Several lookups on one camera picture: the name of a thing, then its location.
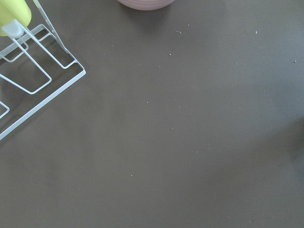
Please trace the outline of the translucent cup on rack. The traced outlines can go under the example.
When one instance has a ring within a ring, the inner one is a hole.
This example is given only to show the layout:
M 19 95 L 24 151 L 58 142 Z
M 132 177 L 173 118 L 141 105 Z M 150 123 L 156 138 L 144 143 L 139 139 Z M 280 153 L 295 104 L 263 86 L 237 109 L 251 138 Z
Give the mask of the translucent cup on rack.
M 1 27 L 2 36 L 7 36 L 9 38 L 20 38 L 24 34 L 23 26 L 16 20 L 13 19 L 8 24 Z

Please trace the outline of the yellow-green plastic cup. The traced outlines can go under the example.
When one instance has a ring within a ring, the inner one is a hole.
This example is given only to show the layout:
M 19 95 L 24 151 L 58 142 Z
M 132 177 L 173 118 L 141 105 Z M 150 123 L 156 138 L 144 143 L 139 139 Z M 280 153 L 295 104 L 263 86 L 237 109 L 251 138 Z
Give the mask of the yellow-green plastic cup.
M 31 18 L 31 10 L 24 0 L 0 1 L 0 28 L 14 19 L 18 20 L 24 27 L 27 27 L 31 22 Z

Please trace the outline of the pink ribbed bowl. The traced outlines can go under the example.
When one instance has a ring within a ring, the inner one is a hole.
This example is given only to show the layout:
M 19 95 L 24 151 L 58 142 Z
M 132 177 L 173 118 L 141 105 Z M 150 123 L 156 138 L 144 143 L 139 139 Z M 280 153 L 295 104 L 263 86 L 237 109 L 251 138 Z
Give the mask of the pink ribbed bowl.
M 175 0 L 118 0 L 121 4 L 137 10 L 158 10 L 173 3 Z

